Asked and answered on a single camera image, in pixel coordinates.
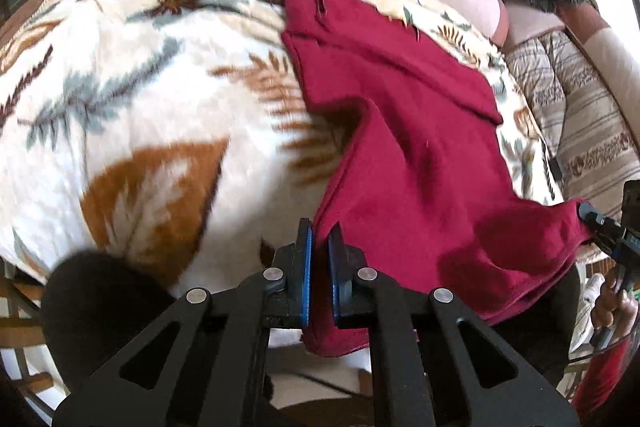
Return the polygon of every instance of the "white cloth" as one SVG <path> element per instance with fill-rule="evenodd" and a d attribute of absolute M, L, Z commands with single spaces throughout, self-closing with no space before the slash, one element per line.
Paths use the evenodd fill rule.
<path fill-rule="evenodd" d="M 600 295 L 602 283 L 604 283 L 604 275 L 602 273 L 594 273 L 582 291 L 580 302 L 578 303 L 578 314 L 575 317 L 574 335 L 571 338 L 569 353 L 578 349 L 593 334 L 591 311 L 596 305 L 598 295 Z"/>
<path fill-rule="evenodd" d="M 620 106 L 636 142 L 640 141 L 640 62 L 613 28 L 604 28 L 583 45 Z"/>

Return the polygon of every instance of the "black gripper frame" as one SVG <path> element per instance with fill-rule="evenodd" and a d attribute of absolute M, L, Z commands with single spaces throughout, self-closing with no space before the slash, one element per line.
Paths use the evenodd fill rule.
<path fill-rule="evenodd" d="M 274 255 L 269 277 L 276 268 L 279 279 L 265 270 L 228 291 L 180 297 L 60 404 L 53 427 L 297 426 L 262 390 L 270 328 L 308 323 L 311 242 L 301 219 L 296 242 Z M 143 359 L 160 352 L 150 379 Z"/>
<path fill-rule="evenodd" d="M 449 290 L 425 295 L 372 270 L 360 277 L 365 255 L 344 244 L 339 225 L 328 260 L 335 325 L 369 330 L 376 427 L 580 425 L 564 397 Z"/>
<path fill-rule="evenodd" d="M 590 203 L 580 203 L 578 217 L 593 233 L 593 242 L 605 254 L 616 261 L 618 292 L 630 293 L 640 277 L 640 180 L 625 182 L 622 194 L 622 219 L 620 223 L 599 213 Z M 613 325 L 593 333 L 590 343 L 596 352 L 609 346 L 620 311 L 615 311 Z"/>

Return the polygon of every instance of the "red fabric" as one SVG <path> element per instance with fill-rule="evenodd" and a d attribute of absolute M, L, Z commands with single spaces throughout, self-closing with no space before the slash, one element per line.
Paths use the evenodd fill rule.
<path fill-rule="evenodd" d="M 575 393 L 572 405 L 578 412 L 580 424 L 584 424 L 602 404 L 622 377 L 628 341 L 619 343 L 606 353 L 591 360 L 587 374 Z"/>
<path fill-rule="evenodd" d="M 339 221 L 369 266 L 408 288 L 450 288 L 491 323 L 531 306 L 589 232 L 575 201 L 514 194 L 484 76 L 359 0 L 284 1 L 307 107 L 360 115 L 314 218 L 316 246 Z M 313 263 L 306 346 L 323 356 L 366 346 L 364 330 L 333 325 L 322 248 Z"/>

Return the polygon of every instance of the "metal screw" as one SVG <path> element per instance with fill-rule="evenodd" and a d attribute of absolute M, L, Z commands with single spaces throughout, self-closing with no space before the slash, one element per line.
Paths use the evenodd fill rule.
<path fill-rule="evenodd" d="M 279 281 L 282 279 L 284 273 L 280 268 L 276 268 L 272 266 L 271 268 L 267 268 L 264 272 L 262 272 L 262 276 L 268 281 Z"/>
<path fill-rule="evenodd" d="M 358 277 L 360 277 L 363 281 L 372 281 L 378 276 L 378 272 L 376 272 L 373 268 L 364 267 L 358 270 Z"/>
<path fill-rule="evenodd" d="M 207 291 L 202 288 L 194 288 L 187 293 L 187 300 L 191 304 L 200 304 L 207 298 Z"/>
<path fill-rule="evenodd" d="M 433 292 L 433 296 L 436 301 L 445 304 L 450 303 L 453 300 L 453 293 L 451 293 L 451 290 L 447 290 L 446 288 L 438 288 Z"/>

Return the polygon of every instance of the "black cable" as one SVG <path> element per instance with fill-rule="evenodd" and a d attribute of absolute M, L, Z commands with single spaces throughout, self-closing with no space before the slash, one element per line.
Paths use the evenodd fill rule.
<path fill-rule="evenodd" d="M 333 391 L 337 391 L 338 393 L 343 393 L 348 396 L 359 398 L 366 401 L 373 401 L 372 396 L 367 396 L 366 394 L 362 394 L 362 393 L 356 393 L 355 391 L 351 391 L 350 389 L 347 389 L 340 385 L 336 385 L 329 381 L 323 380 L 322 378 L 313 377 L 306 373 L 281 373 L 281 375 L 291 375 L 292 377 L 304 378 L 305 380 L 312 381 L 314 383 L 317 383 L 319 385 L 332 389 Z"/>

